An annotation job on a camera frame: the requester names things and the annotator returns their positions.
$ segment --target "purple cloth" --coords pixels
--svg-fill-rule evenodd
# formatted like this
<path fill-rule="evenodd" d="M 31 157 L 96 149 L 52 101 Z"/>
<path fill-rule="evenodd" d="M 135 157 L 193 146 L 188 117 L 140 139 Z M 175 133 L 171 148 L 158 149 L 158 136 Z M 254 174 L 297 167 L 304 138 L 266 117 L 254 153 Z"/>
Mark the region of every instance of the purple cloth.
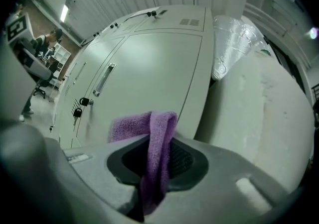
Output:
<path fill-rule="evenodd" d="M 140 183 L 144 215 L 152 213 L 163 200 L 169 180 L 169 143 L 177 123 L 175 112 L 147 112 L 114 121 L 109 141 L 150 134 L 146 171 Z"/>

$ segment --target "fluorescent light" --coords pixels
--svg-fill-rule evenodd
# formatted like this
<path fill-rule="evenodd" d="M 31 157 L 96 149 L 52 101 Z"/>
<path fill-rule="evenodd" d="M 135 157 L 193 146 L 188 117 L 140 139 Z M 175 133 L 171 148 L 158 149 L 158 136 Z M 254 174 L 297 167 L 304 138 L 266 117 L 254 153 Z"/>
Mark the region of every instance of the fluorescent light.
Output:
<path fill-rule="evenodd" d="M 60 20 L 62 22 L 64 22 L 66 14 L 68 13 L 69 7 L 67 7 L 66 5 L 64 5 L 63 10 L 62 10 L 62 14 L 61 14 L 61 18 Z"/>
<path fill-rule="evenodd" d="M 313 27 L 312 29 L 310 29 L 310 38 L 311 39 L 316 39 L 317 38 L 317 36 L 318 36 L 318 30 L 315 28 L 315 27 Z"/>

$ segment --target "floor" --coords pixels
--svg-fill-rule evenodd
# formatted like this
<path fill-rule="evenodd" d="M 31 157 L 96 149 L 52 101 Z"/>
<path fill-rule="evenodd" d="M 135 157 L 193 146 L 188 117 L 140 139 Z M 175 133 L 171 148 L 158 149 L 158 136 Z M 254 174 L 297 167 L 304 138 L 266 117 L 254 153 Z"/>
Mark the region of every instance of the floor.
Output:
<path fill-rule="evenodd" d="M 24 115 L 24 123 L 35 126 L 45 137 L 50 137 L 50 126 L 54 111 L 54 98 L 58 95 L 58 90 L 51 86 L 41 88 L 45 90 L 46 97 L 43 98 L 39 92 L 31 98 L 32 115 Z"/>

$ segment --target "black cap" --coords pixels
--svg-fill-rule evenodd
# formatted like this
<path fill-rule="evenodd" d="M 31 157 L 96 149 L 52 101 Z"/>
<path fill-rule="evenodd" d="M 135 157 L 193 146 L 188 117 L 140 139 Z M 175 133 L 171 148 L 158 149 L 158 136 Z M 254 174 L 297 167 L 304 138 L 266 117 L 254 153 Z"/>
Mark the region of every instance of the black cap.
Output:
<path fill-rule="evenodd" d="M 55 32 L 55 36 L 56 36 L 56 40 L 60 40 L 60 38 L 62 37 L 63 33 L 62 33 L 62 29 L 61 28 L 56 28 L 54 30 Z"/>

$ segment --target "metal railing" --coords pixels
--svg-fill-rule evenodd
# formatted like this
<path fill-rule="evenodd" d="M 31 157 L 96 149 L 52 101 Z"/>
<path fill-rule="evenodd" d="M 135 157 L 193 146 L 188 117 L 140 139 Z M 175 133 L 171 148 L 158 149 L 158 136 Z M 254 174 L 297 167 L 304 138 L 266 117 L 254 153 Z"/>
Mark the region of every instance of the metal railing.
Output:
<path fill-rule="evenodd" d="M 319 99 L 319 83 L 311 88 L 314 93 L 315 101 Z"/>

